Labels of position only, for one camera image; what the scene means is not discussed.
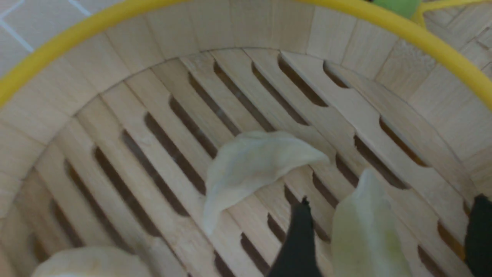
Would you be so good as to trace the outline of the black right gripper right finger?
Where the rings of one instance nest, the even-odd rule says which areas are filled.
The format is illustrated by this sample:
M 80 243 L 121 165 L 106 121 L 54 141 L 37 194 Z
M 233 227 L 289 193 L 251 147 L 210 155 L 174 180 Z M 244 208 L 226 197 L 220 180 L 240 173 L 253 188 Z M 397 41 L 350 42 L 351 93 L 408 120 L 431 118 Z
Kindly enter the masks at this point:
M 465 236 L 465 263 L 475 277 L 492 276 L 492 203 L 475 197 Z

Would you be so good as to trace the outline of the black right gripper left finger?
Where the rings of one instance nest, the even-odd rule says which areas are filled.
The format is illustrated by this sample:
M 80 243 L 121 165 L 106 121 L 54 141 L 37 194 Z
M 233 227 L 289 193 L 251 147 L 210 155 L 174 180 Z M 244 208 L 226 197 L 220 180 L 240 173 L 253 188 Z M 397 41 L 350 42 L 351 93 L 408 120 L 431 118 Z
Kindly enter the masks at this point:
M 315 254 L 314 221 L 307 197 L 291 209 L 286 239 L 267 277 L 321 277 Z

